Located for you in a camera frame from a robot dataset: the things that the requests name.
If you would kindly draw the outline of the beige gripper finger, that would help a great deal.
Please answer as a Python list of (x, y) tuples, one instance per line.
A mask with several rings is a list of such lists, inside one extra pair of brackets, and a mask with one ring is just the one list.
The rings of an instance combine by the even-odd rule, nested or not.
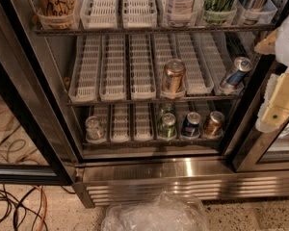
[(255, 127), (259, 132), (271, 133), (289, 118), (289, 67), (280, 75), (272, 74), (267, 82)]
[(278, 35), (279, 29), (276, 28), (273, 30), (269, 35), (267, 35), (264, 39), (258, 42), (255, 47), (254, 51), (259, 54), (263, 55), (274, 55), (276, 53), (275, 46), (276, 46), (276, 38)]

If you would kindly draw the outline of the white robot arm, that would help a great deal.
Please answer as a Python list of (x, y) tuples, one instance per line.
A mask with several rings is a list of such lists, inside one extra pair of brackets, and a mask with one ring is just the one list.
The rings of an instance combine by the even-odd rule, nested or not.
[(254, 47), (264, 55), (275, 55), (287, 67), (280, 75), (272, 74), (267, 82), (255, 127), (262, 133), (277, 130), (289, 118), (289, 15), (281, 25)]

